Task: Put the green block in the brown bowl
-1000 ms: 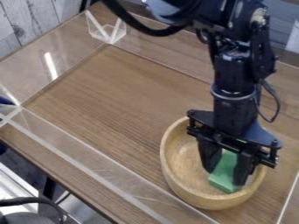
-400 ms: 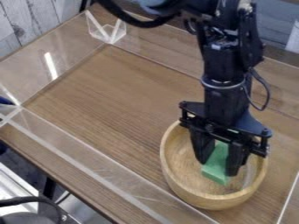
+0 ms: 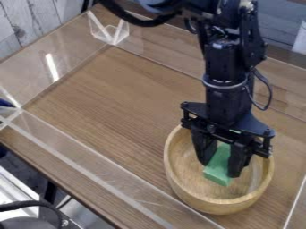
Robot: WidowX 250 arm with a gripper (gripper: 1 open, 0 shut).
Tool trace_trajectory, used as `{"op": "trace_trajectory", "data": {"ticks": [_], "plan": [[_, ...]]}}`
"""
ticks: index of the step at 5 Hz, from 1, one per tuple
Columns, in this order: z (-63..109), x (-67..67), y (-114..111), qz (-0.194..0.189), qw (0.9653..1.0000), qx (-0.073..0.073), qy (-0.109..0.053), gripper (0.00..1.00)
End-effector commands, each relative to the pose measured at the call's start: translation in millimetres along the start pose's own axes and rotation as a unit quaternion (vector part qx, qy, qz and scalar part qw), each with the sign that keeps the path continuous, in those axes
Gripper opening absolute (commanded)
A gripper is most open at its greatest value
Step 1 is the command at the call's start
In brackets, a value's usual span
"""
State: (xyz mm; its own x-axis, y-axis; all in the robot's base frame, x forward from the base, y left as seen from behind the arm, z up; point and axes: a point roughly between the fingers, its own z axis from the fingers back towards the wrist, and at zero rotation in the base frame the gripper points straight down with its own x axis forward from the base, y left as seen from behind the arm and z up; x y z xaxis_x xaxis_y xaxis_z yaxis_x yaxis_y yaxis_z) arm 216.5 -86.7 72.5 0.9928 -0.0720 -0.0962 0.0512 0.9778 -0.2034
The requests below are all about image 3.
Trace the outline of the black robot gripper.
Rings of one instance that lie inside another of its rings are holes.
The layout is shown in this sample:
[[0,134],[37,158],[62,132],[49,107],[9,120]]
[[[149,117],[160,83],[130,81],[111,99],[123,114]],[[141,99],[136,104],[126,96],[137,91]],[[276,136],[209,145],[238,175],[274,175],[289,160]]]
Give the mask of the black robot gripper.
[[274,130],[253,115],[253,106],[266,110],[254,100],[254,78],[213,81],[205,78],[206,102],[186,101],[182,127],[192,131],[198,161],[208,165],[218,149],[218,141],[233,143],[229,176],[238,178],[252,156],[269,158]]

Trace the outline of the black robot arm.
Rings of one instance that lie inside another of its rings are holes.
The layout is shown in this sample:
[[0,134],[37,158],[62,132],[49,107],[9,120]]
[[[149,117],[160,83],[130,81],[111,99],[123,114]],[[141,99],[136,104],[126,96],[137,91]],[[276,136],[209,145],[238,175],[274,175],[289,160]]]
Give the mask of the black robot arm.
[[138,0],[156,17],[144,20],[115,0],[98,2],[125,21],[140,27],[156,27],[184,19],[186,29],[198,36],[206,61],[202,83],[206,101],[184,102],[182,126],[192,131],[198,161],[213,162],[221,142],[230,145],[228,176],[237,178],[252,157],[270,157],[274,130],[253,115],[269,105],[254,98],[256,81],[269,83],[256,67],[266,60],[266,42],[258,25],[257,0]]

